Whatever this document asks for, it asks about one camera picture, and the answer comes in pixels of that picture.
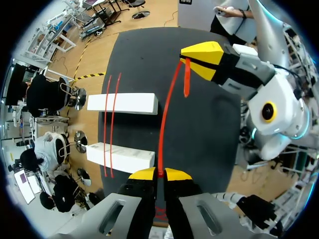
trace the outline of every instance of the black table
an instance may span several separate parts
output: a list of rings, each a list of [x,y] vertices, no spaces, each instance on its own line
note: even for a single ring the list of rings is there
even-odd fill
[[[204,41],[228,43],[227,39],[202,30],[162,27],[120,33],[102,87],[106,93],[155,93],[159,100],[157,116],[116,113],[113,144],[158,153],[159,131],[168,89],[179,61],[180,50]],[[184,66],[176,81],[168,109],[164,134],[164,167],[190,174],[204,192],[224,192],[235,163],[240,130],[240,98],[215,83],[191,72],[190,94],[183,95]],[[107,116],[107,143],[111,114]],[[103,142],[104,113],[99,114],[98,140]],[[101,175],[105,196],[117,192],[129,176],[114,170],[115,178]],[[162,185],[158,188],[159,207],[164,208]]]

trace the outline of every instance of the white box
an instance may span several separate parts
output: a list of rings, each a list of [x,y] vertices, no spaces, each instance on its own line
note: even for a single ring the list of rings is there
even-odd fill
[[[86,146],[89,161],[104,165],[103,143]],[[110,167],[110,145],[105,144],[106,166]],[[155,152],[112,145],[112,167],[127,173],[135,173],[154,166]]]
[[[109,94],[107,112],[113,111],[115,94]],[[106,94],[90,95],[88,111],[105,111]],[[114,111],[118,113],[157,115],[159,101],[154,93],[118,93]]]

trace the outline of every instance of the person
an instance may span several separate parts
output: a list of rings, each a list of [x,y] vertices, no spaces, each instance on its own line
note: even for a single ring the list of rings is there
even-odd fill
[[[40,168],[42,172],[47,172],[52,180],[57,175],[67,175],[64,171],[70,169],[70,164],[58,162],[56,140],[55,134],[51,132],[46,132],[44,136],[37,138],[34,149],[27,149],[21,154],[22,166],[30,171]]]
[[[70,95],[61,91],[61,81],[69,85],[64,78],[51,82],[44,75],[35,76],[31,83],[21,83],[19,97],[26,98],[26,106],[33,117],[39,117],[43,109],[58,111],[67,104]]]
[[[52,196],[45,192],[40,194],[41,205],[49,210],[56,207],[59,212],[69,212],[75,204],[74,192],[78,185],[69,176],[63,175],[56,176],[55,182]]]
[[[210,32],[225,36],[231,45],[251,43],[257,35],[257,26],[248,0],[216,0],[216,4],[225,14],[215,15]]]

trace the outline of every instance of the wooden floor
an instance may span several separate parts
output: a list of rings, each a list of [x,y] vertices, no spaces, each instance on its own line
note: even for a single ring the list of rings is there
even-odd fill
[[[78,37],[78,30],[76,28],[70,29],[67,37],[77,46],[66,53],[57,51],[49,68],[69,77],[105,72],[119,32],[147,27],[177,26],[177,3],[177,0],[147,0],[143,10],[149,10],[151,14],[142,19],[131,18],[136,9],[131,8],[130,11],[122,12],[118,18],[122,21],[121,23],[108,26],[103,35],[92,38],[82,56],[77,71],[78,62],[88,39],[81,41]],[[123,3],[120,3],[120,6],[127,8]],[[81,79],[76,82],[76,86],[85,88],[88,95],[100,94],[103,80],[104,76]],[[97,143],[98,112],[90,111],[88,113],[86,107],[78,112],[71,109],[69,117],[68,131],[70,137],[74,135],[75,131],[82,130],[86,133],[89,144]],[[91,176],[92,186],[83,186],[85,190],[96,191],[103,187],[100,166],[86,160],[85,154],[80,154],[75,148],[72,148],[70,163],[73,170],[83,167]],[[244,172],[240,167],[235,166],[227,191],[238,192],[247,196],[256,194],[268,201],[279,196],[293,184],[297,176],[287,176],[279,169],[272,170],[270,165],[251,172]]]

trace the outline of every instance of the white shirt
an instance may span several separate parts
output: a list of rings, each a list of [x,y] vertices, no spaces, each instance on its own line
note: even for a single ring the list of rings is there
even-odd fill
[[[235,9],[248,10],[248,0],[214,0],[216,6],[232,6]],[[254,19],[241,17],[223,17],[216,15],[220,24],[228,32],[235,34],[240,39],[251,43],[257,35],[257,26]]]
[[[41,171],[52,171],[59,166],[56,156],[55,140],[50,132],[36,139],[34,143],[34,153],[37,159],[43,158],[44,160],[39,164]]]

